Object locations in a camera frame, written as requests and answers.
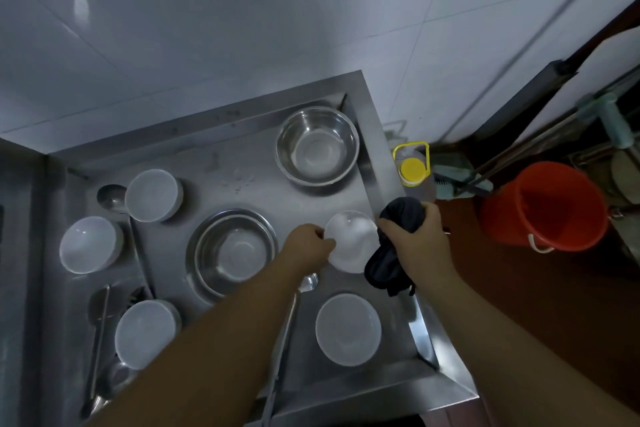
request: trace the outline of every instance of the stainless steel sink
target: stainless steel sink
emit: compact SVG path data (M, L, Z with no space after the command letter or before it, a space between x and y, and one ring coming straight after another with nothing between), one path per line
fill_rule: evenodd
M309 105L339 108L356 124L361 140L358 165L327 188L300 187L274 159L278 126ZM86 379L90 329L86 301L104 284L114 284L124 307L140 285L131 246L105 271L71 277L60 266L57 247L75 220L109 215L96 202L108 183L127 185L144 169L161 167L179 178L182 208L164 223L140 223L138 231L159 298L171 301L188 325L216 298L198 287L186 267L186 247L196 227L228 208L248 208L264 216L282 244L301 223L324 226L333 214L358 210L374 217L404 194L380 121L361 72L255 98L198 115L117 135L62 151L49 166L49 216L44 263L43 423L79 424ZM315 338L320 306L340 292L361 295L376 308L383 338L368 363L341 367L321 352ZM114 354L108 324L103 361ZM389 298L362 275L331 266L314 291L302 294L284 360L284 377L273 425L329 425L380 421L476 398L468 371L428 304L401 294ZM258 425L264 391L250 423Z

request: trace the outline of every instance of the white bucket handle grip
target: white bucket handle grip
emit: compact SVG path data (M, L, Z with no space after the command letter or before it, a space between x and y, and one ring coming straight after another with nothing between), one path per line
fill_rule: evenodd
M545 249L538 248L538 245L536 245L536 239L533 236L533 233L530 233L529 235L527 235L527 238L529 239L529 245L531 245L533 250L535 250L538 253L549 253L549 252L553 252L555 250L555 248L553 248L552 246L550 246L548 248L545 248Z

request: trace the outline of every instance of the forearm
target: forearm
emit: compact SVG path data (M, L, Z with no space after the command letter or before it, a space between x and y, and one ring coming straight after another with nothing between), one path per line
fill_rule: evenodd
M574 370L460 278L418 284L480 390L508 426L638 425L630 409Z
M240 426L301 277L281 257L180 334L95 425Z

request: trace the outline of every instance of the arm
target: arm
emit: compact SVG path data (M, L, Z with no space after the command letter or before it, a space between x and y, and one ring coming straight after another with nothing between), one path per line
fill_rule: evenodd
M296 289L335 247L322 236L315 225L293 230L274 261L181 333L91 427L243 425Z
M379 226L418 293L433 305L458 354L508 426L631 426L638 417L471 289L456 272L435 204L414 234Z

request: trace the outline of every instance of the person's right arm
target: person's right arm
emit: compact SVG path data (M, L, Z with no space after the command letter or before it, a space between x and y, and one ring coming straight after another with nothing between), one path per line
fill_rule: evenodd
M574 370L484 300L458 275L440 211L423 203L410 234L388 220L380 229L417 291L433 306L492 410L507 426L638 426L640 417Z

